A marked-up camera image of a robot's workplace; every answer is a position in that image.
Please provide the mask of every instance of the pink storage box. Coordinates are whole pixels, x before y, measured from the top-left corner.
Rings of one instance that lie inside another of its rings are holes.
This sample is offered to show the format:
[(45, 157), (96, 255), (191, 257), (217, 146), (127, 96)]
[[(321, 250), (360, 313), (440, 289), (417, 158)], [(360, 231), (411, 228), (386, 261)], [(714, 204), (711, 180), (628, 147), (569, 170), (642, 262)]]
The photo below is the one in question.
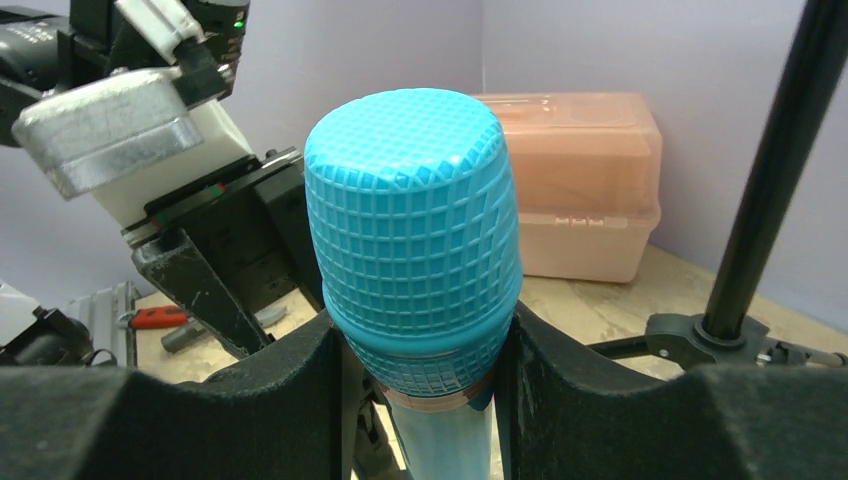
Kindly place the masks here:
[(662, 136), (633, 93), (486, 94), (518, 195), (525, 275), (633, 280), (660, 220)]

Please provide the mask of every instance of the wooden table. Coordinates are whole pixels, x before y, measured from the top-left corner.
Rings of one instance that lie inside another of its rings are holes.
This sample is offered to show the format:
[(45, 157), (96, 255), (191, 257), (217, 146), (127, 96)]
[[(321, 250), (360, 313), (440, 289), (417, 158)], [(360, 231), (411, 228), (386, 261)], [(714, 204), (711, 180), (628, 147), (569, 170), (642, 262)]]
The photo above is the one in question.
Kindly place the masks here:
[[(588, 344), (642, 334), (645, 322), (653, 313), (703, 312), (714, 278), (702, 268), (649, 246), (636, 279), (628, 285), (525, 278), (521, 300), (541, 318)], [(156, 294), (142, 299), (138, 306), (167, 303), (163, 295)], [(297, 292), (287, 295), (280, 303), (288, 307), (289, 315), (268, 330), (276, 338), (315, 315), (312, 307)], [(762, 297), (754, 300), (749, 313), (771, 327), (770, 336), (819, 350), (848, 352), (848, 335), (845, 333)], [(178, 354), (168, 354), (159, 343), (165, 333), (165, 330), (138, 332), (139, 368), (165, 381), (200, 381), (234, 362), (212, 338)], [(657, 358), (637, 358), (622, 363), (659, 378), (681, 373), (676, 365)], [(383, 421), (384, 425), (391, 425), (385, 418)], [(392, 446), (397, 448), (394, 435), (392, 432), (389, 434)], [(502, 478), (498, 470), (500, 454), (497, 442), (494, 442), (494, 447), (492, 478)]]

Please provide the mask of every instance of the blue cap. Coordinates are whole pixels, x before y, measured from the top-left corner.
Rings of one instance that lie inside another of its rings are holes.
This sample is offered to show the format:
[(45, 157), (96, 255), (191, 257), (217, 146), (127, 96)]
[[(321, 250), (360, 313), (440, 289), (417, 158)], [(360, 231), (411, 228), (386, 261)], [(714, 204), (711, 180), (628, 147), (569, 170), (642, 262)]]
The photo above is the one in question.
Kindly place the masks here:
[(354, 352), (408, 395), (476, 383), (522, 281), (495, 115), (447, 90), (369, 95), (324, 117), (304, 158), (324, 300)]

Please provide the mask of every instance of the plastic box lid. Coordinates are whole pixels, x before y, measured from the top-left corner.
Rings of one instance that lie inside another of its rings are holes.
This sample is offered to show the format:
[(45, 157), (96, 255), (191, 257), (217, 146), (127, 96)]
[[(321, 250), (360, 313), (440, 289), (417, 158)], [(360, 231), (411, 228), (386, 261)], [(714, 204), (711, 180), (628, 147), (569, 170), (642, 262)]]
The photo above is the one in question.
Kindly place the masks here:
[(477, 98), (503, 125), (522, 223), (656, 226), (662, 136), (641, 95)]

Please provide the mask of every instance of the black mount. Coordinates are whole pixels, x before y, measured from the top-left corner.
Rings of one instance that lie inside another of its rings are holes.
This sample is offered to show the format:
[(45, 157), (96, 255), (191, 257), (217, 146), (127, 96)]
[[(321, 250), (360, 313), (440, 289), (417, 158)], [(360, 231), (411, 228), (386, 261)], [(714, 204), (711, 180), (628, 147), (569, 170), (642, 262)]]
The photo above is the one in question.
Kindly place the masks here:
[(295, 288), (324, 309), (302, 158), (289, 148), (234, 162), (150, 202), (125, 233), (152, 232), (131, 242), (139, 273), (236, 358), (271, 344), (254, 313)]
[(747, 316), (783, 217), (848, 57), (848, 2), (810, 0), (760, 141), (706, 312), (657, 314), (642, 337), (590, 345), (608, 358), (654, 355), (701, 363), (848, 366), (848, 357), (766, 338)]
[(91, 334), (58, 308), (33, 310), (35, 323), (0, 346), (0, 366), (88, 364), (95, 355)]
[[(175, 82), (189, 108), (233, 92), (250, 0), (182, 0), (203, 27), (203, 48), (179, 48), (190, 75)], [(18, 147), (11, 127), (26, 107), (51, 91), (106, 78), (119, 68), (166, 66), (127, 23), (114, 0), (71, 0), (61, 17), (26, 7), (0, 7), (0, 145)], [(218, 74), (224, 68), (227, 78)]]
[[(0, 471), (250, 480), (354, 470), (400, 480), (373, 411), (360, 413), (373, 408), (365, 379), (326, 311), (203, 383), (121, 368), (0, 368)], [(665, 383), (519, 303), (494, 383), (506, 480), (836, 480), (848, 471), (844, 370), (711, 365)]]

